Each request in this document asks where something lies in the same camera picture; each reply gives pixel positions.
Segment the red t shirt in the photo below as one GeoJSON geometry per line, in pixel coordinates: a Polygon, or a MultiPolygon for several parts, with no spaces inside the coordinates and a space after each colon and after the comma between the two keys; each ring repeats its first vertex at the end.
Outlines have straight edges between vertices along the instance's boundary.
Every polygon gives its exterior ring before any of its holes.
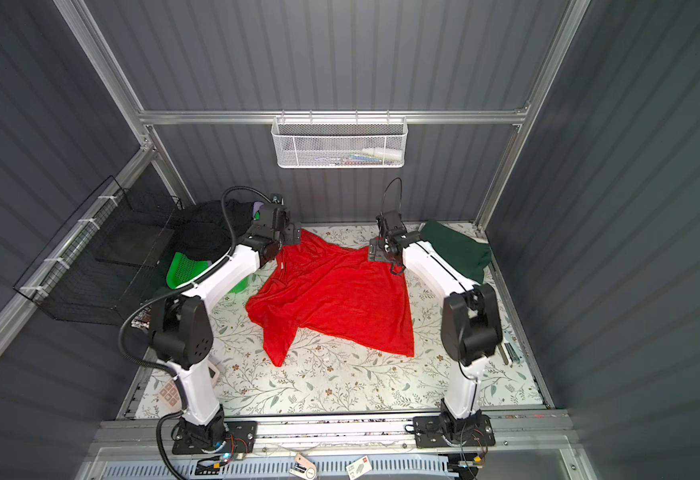
{"type": "Polygon", "coordinates": [[[367,247],[344,248],[309,231],[300,244],[281,250],[274,272],[246,304],[273,365],[284,364],[300,329],[415,355],[406,279],[385,263],[369,261],[368,253],[367,247]]]}

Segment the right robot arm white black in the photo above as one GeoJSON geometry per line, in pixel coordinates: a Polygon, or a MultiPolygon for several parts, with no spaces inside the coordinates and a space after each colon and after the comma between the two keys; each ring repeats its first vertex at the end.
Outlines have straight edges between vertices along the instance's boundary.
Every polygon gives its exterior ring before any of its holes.
{"type": "Polygon", "coordinates": [[[379,234],[370,241],[368,259],[389,263],[393,274],[416,274],[442,301],[441,342],[453,360],[440,412],[414,417],[407,431],[419,449],[470,447],[486,454],[496,440],[480,391],[504,340],[497,293],[461,274],[420,231],[409,231],[400,212],[382,212],[376,220],[379,234]]]}

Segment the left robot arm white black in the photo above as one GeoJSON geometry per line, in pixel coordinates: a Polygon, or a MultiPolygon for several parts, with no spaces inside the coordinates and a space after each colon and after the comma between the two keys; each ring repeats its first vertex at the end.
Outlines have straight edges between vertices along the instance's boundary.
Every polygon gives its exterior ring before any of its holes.
{"type": "Polygon", "coordinates": [[[246,233],[232,237],[228,253],[177,295],[151,306],[149,345],[179,394],[174,454],[233,454],[238,440],[229,431],[210,371],[211,311],[233,287],[275,259],[282,247],[300,240],[301,227],[291,221],[288,208],[266,202],[246,233]]]}

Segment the purple garment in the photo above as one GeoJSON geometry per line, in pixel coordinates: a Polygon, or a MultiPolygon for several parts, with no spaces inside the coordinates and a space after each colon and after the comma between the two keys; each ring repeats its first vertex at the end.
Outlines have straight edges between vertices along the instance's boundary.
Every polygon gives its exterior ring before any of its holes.
{"type": "Polygon", "coordinates": [[[255,202],[253,204],[252,218],[254,220],[257,220],[260,218],[260,212],[261,212],[263,206],[264,206],[263,202],[255,202]]]}

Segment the black t shirt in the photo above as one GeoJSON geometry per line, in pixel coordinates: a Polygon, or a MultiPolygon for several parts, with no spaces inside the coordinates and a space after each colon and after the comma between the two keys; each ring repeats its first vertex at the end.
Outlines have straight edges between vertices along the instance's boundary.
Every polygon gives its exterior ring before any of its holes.
{"type": "MultiPolygon", "coordinates": [[[[236,199],[225,202],[237,240],[245,235],[252,224],[253,204],[236,199]]],[[[222,202],[214,200],[184,209],[175,228],[172,246],[175,251],[196,261],[216,261],[227,253],[231,235],[222,202]]]]}

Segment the folded dark green t shirt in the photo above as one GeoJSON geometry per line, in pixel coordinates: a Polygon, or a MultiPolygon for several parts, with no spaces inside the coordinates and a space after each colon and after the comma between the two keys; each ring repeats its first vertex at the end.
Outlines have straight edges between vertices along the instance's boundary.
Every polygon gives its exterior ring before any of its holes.
{"type": "Polygon", "coordinates": [[[437,221],[428,221],[420,230],[424,240],[464,277],[483,283],[485,269],[493,254],[487,243],[453,230],[437,221]]]}

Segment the white bottle in basket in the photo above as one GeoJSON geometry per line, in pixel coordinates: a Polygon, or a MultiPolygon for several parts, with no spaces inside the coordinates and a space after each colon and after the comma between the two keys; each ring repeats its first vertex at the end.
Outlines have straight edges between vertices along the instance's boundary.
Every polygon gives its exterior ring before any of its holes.
{"type": "Polygon", "coordinates": [[[394,148],[372,147],[364,148],[362,154],[367,157],[377,158],[382,162],[402,162],[404,160],[404,151],[394,148]]]}

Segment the green plastic basket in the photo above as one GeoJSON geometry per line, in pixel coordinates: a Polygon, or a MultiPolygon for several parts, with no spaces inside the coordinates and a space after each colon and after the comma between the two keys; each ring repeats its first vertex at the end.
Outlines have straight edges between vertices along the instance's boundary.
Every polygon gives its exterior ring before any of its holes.
{"type": "Polygon", "coordinates": [[[176,296],[186,291],[199,291],[202,297],[212,293],[224,295],[252,273],[252,265],[244,255],[224,254],[216,261],[196,261],[176,253],[166,276],[165,294],[176,296]]]}

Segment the floral table cloth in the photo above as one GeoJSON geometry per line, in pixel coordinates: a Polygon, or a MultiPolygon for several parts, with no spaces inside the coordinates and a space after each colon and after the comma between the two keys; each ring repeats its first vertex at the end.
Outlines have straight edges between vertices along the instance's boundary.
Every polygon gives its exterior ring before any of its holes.
{"type": "MultiPolygon", "coordinates": [[[[307,225],[305,230],[343,247],[361,248],[376,225],[307,225]]],[[[300,329],[281,367],[263,349],[263,331],[250,321],[245,305],[273,273],[271,262],[249,277],[247,289],[226,295],[214,308],[212,362],[220,372],[214,391],[226,415],[277,415],[384,410],[438,409],[453,362],[441,343],[441,302],[423,281],[407,274],[416,356],[383,353],[354,342],[300,329]]],[[[504,340],[521,357],[506,366],[500,353],[490,360],[480,391],[483,408],[542,407],[525,347],[499,299],[504,340]]],[[[169,381],[159,371],[140,379],[126,412],[129,419],[157,419],[173,411],[158,399],[169,381]]]]}

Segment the cup of pens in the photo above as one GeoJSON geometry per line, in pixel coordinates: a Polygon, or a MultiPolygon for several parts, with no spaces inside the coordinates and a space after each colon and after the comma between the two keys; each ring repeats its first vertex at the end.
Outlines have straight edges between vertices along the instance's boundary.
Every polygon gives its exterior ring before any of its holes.
{"type": "Polygon", "coordinates": [[[129,321],[130,327],[143,332],[148,332],[151,323],[151,307],[145,306],[135,312],[129,321]]]}

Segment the metal tools on table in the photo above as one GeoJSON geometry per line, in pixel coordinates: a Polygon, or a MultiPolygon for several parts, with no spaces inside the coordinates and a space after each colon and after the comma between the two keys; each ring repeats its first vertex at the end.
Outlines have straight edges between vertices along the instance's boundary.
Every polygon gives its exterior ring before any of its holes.
{"type": "Polygon", "coordinates": [[[516,352],[516,350],[514,349],[514,347],[511,343],[502,342],[498,346],[498,350],[499,350],[500,356],[502,358],[502,361],[506,366],[516,365],[516,364],[519,364],[521,362],[521,357],[516,352]]]}

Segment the white calculator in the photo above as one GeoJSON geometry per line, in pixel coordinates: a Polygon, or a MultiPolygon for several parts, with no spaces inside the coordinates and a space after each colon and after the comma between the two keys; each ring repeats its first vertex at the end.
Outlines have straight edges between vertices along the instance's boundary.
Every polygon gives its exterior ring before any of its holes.
{"type": "MultiPolygon", "coordinates": [[[[212,386],[215,386],[220,377],[220,372],[214,364],[209,366],[209,375],[212,386]]],[[[158,391],[159,401],[172,410],[177,410],[181,406],[179,391],[172,380],[167,381],[158,391]]]]}

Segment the white label card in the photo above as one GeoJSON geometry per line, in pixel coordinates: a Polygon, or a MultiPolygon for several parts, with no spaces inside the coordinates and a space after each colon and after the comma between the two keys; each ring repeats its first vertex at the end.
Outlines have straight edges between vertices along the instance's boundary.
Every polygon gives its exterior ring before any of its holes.
{"type": "Polygon", "coordinates": [[[346,467],[346,472],[350,480],[357,480],[363,475],[370,473],[373,470],[372,462],[368,456],[363,456],[346,467]]]}

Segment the white tag card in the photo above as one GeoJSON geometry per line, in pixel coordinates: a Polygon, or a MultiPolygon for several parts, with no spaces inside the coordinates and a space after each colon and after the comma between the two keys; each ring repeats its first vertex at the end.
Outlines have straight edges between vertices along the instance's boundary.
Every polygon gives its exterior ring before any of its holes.
{"type": "Polygon", "coordinates": [[[316,480],[317,467],[301,453],[297,453],[294,464],[289,469],[289,474],[302,480],[316,480]]]}

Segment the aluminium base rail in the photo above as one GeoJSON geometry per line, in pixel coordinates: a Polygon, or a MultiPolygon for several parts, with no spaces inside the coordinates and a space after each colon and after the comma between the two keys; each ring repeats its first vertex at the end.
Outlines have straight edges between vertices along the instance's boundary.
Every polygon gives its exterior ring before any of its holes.
{"type": "Polygon", "coordinates": [[[299,479],[289,474],[297,453],[314,463],[317,479],[349,479],[346,467],[368,456],[373,470],[359,479],[594,479],[595,470],[565,410],[485,411],[496,444],[419,449],[407,431],[426,411],[234,418],[233,454],[171,456],[156,448],[153,420],[103,423],[80,479],[299,479]]]}

